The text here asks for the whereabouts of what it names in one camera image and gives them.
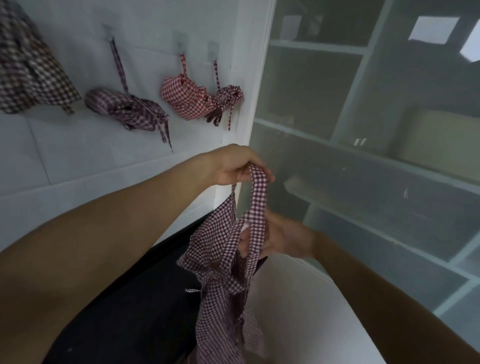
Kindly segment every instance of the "maroon checkered bundle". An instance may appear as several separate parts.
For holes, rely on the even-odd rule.
[[[235,185],[230,197],[193,234],[190,246],[178,261],[193,272],[202,284],[202,303],[196,325],[199,364],[244,364],[239,338],[260,341],[256,321],[244,314],[245,302],[258,257],[264,242],[267,176],[250,165],[253,190],[252,207],[235,218]],[[237,250],[244,224],[251,228],[247,258]],[[261,347],[261,343],[245,348]]]
[[[220,88],[218,67],[215,61],[214,68],[218,92],[215,96],[211,96],[204,86],[197,86],[194,81],[187,77],[184,54],[180,55],[180,59],[183,73],[177,77],[169,77],[163,82],[162,98],[185,120],[207,117],[207,122],[213,121],[213,124],[218,126],[223,112],[228,108],[233,109],[233,106],[243,97],[240,87],[229,85]],[[230,123],[231,112],[228,120],[228,130],[230,130]]]
[[[61,106],[82,97],[17,3],[0,0],[0,110],[16,114],[37,104]]]
[[[168,140],[171,147],[167,113],[156,102],[129,93],[127,78],[114,39],[110,41],[110,47],[125,93],[95,88],[85,95],[85,104],[99,115],[120,121],[129,131],[142,129],[152,132],[158,127],[162,141],[166,143]]]

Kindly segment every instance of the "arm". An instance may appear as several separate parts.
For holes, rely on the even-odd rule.
[[[245,146],[200,154],[60,215],[1,252],[0,362],[42,362],[70,320],[142,257],[201,192],[251,180],[249,161],[264,168]]]
[[[313,257],[342,292],[388,364],[480,363],[480,354],[418,302],[390,284],[324,233],[265,212],[267,238],[262,256],[273,252]],[[245,255],[249,231],[241,236]]]

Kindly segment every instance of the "person's left arm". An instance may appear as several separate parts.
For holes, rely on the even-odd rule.
[[[212,185],[251,180],[248,147],[200,154],[81,205],[0,253],[0,362],[40,363],[61,330]]]

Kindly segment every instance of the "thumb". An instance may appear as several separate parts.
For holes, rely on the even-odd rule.
[[[285,220],[285,218],[282,215],[273,212],[268,207],[265,208],[265,219],[268,222],[271,222],[272,224],[279,225],[279,226],[282,226],[283,221]]]

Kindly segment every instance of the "glass door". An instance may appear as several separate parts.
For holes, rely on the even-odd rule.
[[[250,145],[274,211],[480,351],[479,20],[474,0],[277,0]]]

